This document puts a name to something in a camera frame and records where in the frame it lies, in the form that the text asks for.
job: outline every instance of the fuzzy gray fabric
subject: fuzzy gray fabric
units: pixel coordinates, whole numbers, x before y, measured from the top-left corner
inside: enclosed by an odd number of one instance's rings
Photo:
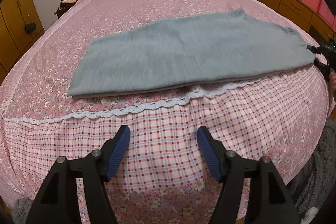
[[[25,224],[29,210],[33,204],[33,201],[29,198],[21,198],[15,202],[14,209],[12,211],[12,219],[15,224]]]
[[[78,63],[68,96],[263,77],[313,63],[315,54],[306,45],[296,30],[255,19],[242,8],[158,20],[93,41]]]
[[[336,180],[336,119],[326,121],[313,155],[287,185],[300,218],[313,206],[320,209]]]

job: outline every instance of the blue gripper pad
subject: blue gripper pad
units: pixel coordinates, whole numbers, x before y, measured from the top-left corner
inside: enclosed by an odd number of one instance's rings
[[[109,159],[108,170],[106,174],[109,181],[117,174],[120,163],[123,160],[124,155],[127,151],[130,139],[131,132],[129,130],[129,127],[125,126],[124,131],[121,132],[120,138],[115,144],[115,147]]]
[[[222,174],[221,160],[219,159],[219,155],[216,155],[214,147],[212,146],[212,145],[216,145],[218,151],[223,150],[223,154],[221,156],[224,159],[225,148],[223,144],[220,141],[214,140],[206,127],[200,127],[197,130],[196,137],[197,137],[198,146],[205,159],[210,175],[216,181],[223,182],[223,176],[225,176],[226,174]]]

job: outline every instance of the metal screw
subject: metal screw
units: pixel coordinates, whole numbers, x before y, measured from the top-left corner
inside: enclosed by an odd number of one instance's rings
[[[101,151],[100,151],[99,149],[97,149],[97,150],[93,150],[93,151],[91,152],[91,154],[92,154],[92,156],[94,156],[94,157],[98,157],[98,156],[100,156]]]
[[[271,162],[271,159],[270,159],[269,157],[267,157],[267,156],[263,156],[263,157],[261,157],[261,159],[262,159],[265,163],[269,163],[269,162]]]
[[[230,157],[230,158],[233,158],[235,155],[236,155],[236,152],[232,151],[232,150],[229,150],[226,152],[227,156]]]
[[[58,157],[57,160],[56,160],[59,164],[62,164],[65,162],[65,157],[61,156],[61,157]]]

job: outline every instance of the black door handle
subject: black door handle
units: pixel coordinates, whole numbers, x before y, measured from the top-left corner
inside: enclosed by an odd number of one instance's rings
[[[25,30],[27,34],[30,34],[31,32],[34,32],[36,30],[36,24],[35,22],[29,23],[25,26]]]

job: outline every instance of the floral bedspread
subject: floral bedspread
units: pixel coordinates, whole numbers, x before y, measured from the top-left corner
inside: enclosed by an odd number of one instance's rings
[[[0,195],[34,198],[58,156],[75,159],[100,148],[122,124],[132,132],[118,174],[106,185],[120,223],[206,223],[221,186],[199,152],[196,130],[242,157],[272,158],[288,183],[312,154],[332,108],[313,65],[252,82],[189,86],[132,96],[67,96],[89,43],[166,17],[246,13],[299,27],[255,0],[79,0],[19,60],[0,87]],[[245,182],[238,217],[246,212]],[[83,185],[81,217],[88,223]]]

